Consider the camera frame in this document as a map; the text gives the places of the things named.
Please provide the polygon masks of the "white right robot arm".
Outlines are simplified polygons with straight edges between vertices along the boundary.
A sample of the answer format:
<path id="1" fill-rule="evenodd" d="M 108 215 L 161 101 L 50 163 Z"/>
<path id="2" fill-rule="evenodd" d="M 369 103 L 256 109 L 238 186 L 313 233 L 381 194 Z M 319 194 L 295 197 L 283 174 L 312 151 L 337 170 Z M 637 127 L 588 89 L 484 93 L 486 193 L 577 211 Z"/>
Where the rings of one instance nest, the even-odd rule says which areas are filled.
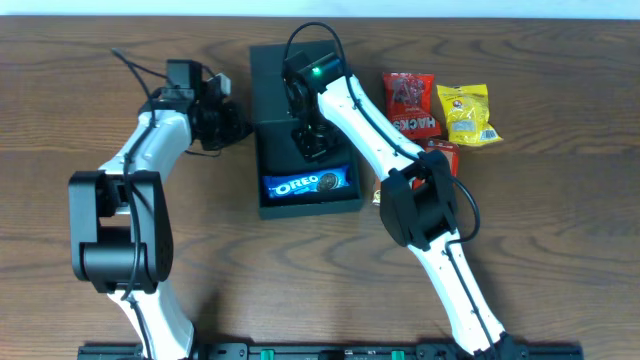
<path id="1" fill-rule="evenodd" d="M 318 161 L 346 137 L 381 183 L 380 216 L 392 239 L 427 273 L 449 318 L 456 344 L 476 359 L 501 358 L 506 330 L 492 313 L 466 261 L 455 193 L 470 191 L 438 151 L 425 152 L 372 104 L 345 60 L 330 53 L 311 61 L 303 52 L 282 62 L 292 137 L 302 156 Z"/>

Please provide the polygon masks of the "yellow candy bag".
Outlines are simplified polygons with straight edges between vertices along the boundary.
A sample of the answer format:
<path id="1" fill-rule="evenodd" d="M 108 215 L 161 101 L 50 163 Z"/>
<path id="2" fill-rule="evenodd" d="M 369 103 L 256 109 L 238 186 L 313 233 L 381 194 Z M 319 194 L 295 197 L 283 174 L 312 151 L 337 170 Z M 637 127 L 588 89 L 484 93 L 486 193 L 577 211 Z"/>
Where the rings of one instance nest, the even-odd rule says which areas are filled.
<path id="1" fill-rule="evenodd" d="M 486 84 L 437 85 L 436 89 L 450 142 L 480 147 L 502 141 L 502 137 L 489 122 L 489 94 Z"/>

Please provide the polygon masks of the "blue Oreo cookie pack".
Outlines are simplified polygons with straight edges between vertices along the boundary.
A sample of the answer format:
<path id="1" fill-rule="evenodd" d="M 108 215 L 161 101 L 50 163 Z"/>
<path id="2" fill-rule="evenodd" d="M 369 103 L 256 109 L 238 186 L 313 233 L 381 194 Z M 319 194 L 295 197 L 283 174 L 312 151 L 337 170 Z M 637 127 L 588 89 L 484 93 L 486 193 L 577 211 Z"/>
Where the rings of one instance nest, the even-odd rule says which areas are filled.
<path id="1" fill-rule="evenodd" d="M 263 176 L 262 182 L 270 199 L 326 193 L 351 185 L 349 165 L 287 176 Z"/>

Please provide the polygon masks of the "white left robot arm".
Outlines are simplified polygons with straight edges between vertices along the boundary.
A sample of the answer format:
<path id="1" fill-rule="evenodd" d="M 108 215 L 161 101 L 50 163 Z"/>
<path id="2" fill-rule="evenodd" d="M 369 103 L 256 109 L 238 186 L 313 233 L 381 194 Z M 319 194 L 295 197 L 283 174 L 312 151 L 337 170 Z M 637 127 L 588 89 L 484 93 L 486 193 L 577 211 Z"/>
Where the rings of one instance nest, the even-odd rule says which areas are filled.
<path id="1" fill-rule="evenodd" d="M 125 313 L 140 341 L 86 344 L 80 359 L 220 359 L 226 346 L 199 340 L 169 281 L 174 243 L 164 183 L 194 142 L 219 150 L 247 123 L 225 94 L 158 89 L 123 147 L 68 183 L 75 276 Z"/>

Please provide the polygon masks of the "black gift box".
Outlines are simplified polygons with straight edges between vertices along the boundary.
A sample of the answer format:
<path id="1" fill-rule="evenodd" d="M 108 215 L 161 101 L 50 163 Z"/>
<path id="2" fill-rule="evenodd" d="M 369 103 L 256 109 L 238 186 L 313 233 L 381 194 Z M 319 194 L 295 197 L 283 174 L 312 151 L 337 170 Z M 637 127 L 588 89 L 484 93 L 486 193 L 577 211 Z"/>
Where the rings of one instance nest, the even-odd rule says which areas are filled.
<path id="1" fill-rule="evenodd" d="M 363 205 L 358 151 L 345 136 L 319 161 L 307 161 L 294 142 L 293 132 L 302 122 L 289 115 L 281 78 L 284 46 L 256 45 L 249 50 L 252 77 L 252 122 L 258 174 L 258 212 L 262 219 L 291 218 L 355 212 Z M 271 198 L 267 176 L 307 175 L 315 171 L 348 167 L 350 184 L 326 193 Z"/>

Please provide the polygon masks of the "red Hacks candy bag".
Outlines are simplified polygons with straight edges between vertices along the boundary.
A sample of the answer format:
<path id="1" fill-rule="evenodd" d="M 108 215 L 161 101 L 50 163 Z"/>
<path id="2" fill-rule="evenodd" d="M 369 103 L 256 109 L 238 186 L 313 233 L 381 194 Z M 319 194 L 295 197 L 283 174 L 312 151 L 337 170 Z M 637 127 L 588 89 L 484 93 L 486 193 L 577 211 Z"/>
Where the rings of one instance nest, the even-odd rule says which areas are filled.
<path id="1" fill-rule="evenodd" d="M 410 140 L 438 137 L 442 134 L 441 124 L 431 112 L 434 80 L 433 74 L 383 74 L 386 117 Z"/>

